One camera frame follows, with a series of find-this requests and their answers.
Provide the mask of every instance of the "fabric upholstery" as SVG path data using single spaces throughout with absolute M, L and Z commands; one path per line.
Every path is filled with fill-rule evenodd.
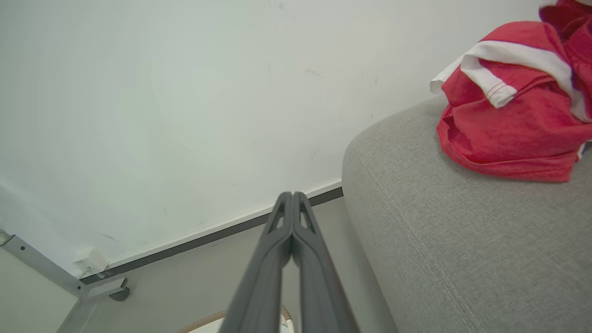
M 399 330 L 592 328 L 592 151 L 565 184 L 477 174 L 440 150 L 445 106 L 380 121 L 343 161 L 348 211 Z

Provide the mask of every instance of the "red clothing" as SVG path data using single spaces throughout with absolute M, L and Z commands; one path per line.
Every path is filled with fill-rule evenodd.
M 495 29 L 432 82 L 449 101 L 442 150 L 463 167 L 566 182 L 592 140 L 592 8 L 560 0 L 540 16 Z

